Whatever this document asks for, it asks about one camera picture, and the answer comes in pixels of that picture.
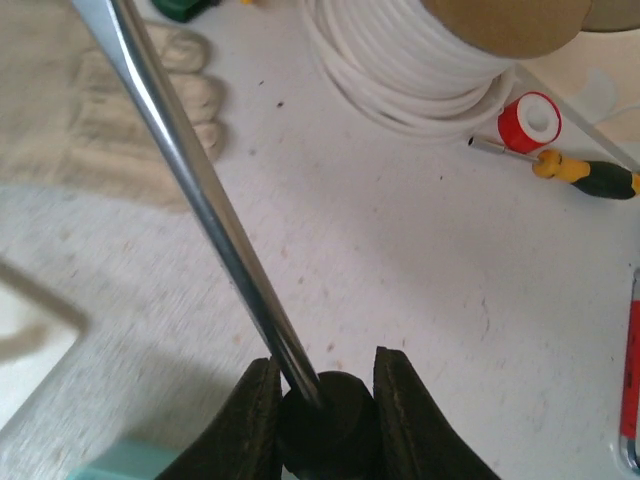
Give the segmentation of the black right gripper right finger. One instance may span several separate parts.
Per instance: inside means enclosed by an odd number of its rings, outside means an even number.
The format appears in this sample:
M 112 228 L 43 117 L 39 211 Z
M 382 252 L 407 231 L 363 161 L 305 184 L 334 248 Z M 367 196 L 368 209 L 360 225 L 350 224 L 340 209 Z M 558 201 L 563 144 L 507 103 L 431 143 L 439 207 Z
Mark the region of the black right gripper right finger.
M 374 361 L 382 479 L 496 479 L 457 434 L 406 354 L 379 346 Z

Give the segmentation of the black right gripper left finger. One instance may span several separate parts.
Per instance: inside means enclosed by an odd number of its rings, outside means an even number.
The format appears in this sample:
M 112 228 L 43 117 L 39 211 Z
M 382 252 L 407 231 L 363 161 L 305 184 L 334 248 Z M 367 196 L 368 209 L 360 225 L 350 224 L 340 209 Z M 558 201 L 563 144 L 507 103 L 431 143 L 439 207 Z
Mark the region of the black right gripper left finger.
M 273 359 L 251 362 L 214 420 L 158 477 L 165 480 L 279 479 L 277 410 L 280 370 Z

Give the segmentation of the black orange flathead screwdriver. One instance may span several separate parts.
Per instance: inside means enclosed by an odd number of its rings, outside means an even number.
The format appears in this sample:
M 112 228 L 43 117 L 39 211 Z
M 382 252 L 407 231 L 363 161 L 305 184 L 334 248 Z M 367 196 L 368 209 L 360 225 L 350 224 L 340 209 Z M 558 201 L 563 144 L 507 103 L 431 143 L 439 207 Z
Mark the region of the black orange flathead screwdriver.
M 112 64 L 217 251 L 280 370 L 276 453 L 282 476 L 376 479 L 381 442 L 374 399 L 357 377 L 317 373 L 227 197 L 144 24 L 129 1 L 75 9 Z

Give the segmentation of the teal spring tray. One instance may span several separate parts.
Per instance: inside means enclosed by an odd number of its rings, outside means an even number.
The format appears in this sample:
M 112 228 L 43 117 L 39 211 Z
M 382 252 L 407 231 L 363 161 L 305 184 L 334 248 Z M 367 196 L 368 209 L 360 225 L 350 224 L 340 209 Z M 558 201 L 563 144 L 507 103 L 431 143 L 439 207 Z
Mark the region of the teal spring tray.
M 74 469 L 68 480 L 150 480 L 175 461 L 179 452 L 123 439 L 89 463 Z

